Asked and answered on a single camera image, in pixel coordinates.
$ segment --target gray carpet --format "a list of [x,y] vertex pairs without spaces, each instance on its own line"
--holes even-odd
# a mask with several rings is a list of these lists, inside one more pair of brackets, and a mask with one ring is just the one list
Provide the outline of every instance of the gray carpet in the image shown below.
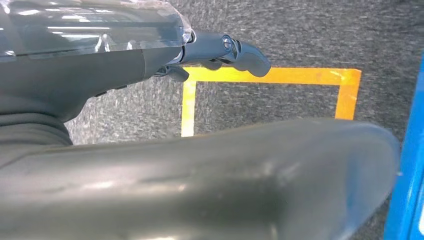
[[[403,139],[424,47],[422,0],[171,0],[195,29],[261,47],[274,66],[363,71],[356,119]],[[334,116],[337,88],[200,83],[195,132]],[[182,85],[151,79],[90,99],[67,124],[76,144],[178,137]],[[385,204],[353,237],[380,239]]]

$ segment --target yellow floor marking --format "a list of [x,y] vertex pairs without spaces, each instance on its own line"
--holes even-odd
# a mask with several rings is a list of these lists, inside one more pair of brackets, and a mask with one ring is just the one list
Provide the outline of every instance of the yellow floor marking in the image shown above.
[[304,84],[340,86],[335,118],[353,120],[361,82],[361,71],[343,68],[273,67],[264,77],[247,71],[222,67],[211,71],[203,67],[185,67],[190,78],[184,83],[182,95],[181,136],[194,135],[197,82]]

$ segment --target metal bolt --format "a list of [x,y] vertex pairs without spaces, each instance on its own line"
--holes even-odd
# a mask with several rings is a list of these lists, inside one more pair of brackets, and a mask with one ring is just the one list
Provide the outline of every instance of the metal bolt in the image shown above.
[[222,39],[222,43],[224,44],[224,48],[226,50],[230,50],[233,47],[233,42],[227,36]]

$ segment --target yellow tape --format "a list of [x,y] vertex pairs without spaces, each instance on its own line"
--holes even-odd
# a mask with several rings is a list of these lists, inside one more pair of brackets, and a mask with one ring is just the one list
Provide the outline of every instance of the yellow tape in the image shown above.
[[181,137],[195,134],[196,81],[191,77],[184,82],[182,90]]
[[247,71],[222,67],[217,71],[202,67],[185,67],[190,78],[184,83],[182,95],[181,136],[194,135],[196,82],[305,84],[340,86],[335,117],[353,120],[361,71],[342,68],[284,68],[273,67],[264,77],[255,77]]

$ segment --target blue door frame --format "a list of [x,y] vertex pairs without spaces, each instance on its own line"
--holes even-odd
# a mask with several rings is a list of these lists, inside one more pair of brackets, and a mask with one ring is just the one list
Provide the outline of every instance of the blue door frame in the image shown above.
[[385,240],[424,240],[424,53],[409,124],[400,158],[400,172],[385,225]]

